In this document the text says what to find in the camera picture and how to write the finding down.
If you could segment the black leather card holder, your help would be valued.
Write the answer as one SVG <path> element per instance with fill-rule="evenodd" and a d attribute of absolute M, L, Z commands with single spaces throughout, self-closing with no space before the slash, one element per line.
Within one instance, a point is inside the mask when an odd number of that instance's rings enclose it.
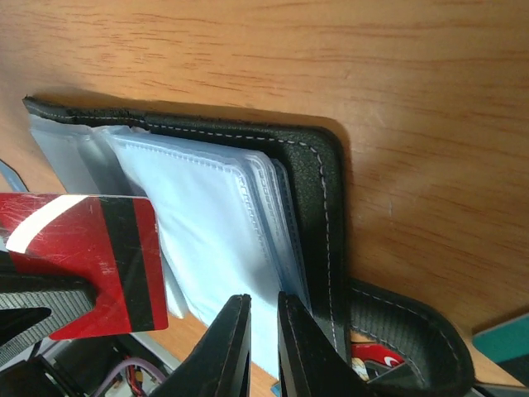
<path fill-rule="evenodd" d="M 162 252 L 197 317 L 251 297 L 252 342 L 273 371 L 284 292 L 375 396 L 471 389 L 472 359 L 449 321 L 348 277 L 342 150 L 329 131 L 23 102 L 68 191 L 130 190 L 152 202 Z"/>

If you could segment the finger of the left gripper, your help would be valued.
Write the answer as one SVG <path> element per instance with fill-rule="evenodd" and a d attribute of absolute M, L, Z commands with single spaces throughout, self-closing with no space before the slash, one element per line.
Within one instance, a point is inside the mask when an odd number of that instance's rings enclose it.
<path fill-rule="evenodd" d="M 1 274 L 1 364 L 90 313 L 97 292 L 78 276 Z"/>

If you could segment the red VIP card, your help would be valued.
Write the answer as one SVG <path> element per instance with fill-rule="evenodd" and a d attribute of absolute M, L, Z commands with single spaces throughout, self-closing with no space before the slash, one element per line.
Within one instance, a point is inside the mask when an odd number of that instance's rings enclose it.
<path fill-rule="evenodd" d="M 158 227 L 149 199 L 3 193 L 1 236 L 22 274 L 79 276 L 95 289 L 94 309 L 51 339 L 168 327 Z"/>

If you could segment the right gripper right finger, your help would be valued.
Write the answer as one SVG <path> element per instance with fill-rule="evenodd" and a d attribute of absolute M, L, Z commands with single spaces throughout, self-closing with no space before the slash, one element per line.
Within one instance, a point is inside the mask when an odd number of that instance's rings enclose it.
<path fill-rule="evenodd" d="M 278 356 L 282 396 L 375 396 L 336 353 L 301 300 L 278 295 Z"/>

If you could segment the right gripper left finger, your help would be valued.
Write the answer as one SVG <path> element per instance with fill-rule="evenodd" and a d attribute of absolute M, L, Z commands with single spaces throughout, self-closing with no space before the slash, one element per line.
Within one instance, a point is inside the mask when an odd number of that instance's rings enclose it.
<path fill-rule="evenodd" d="M 231 296 L 187 359 L 153 392 L 160 397 L 250 393 L 251 297 Z"/>

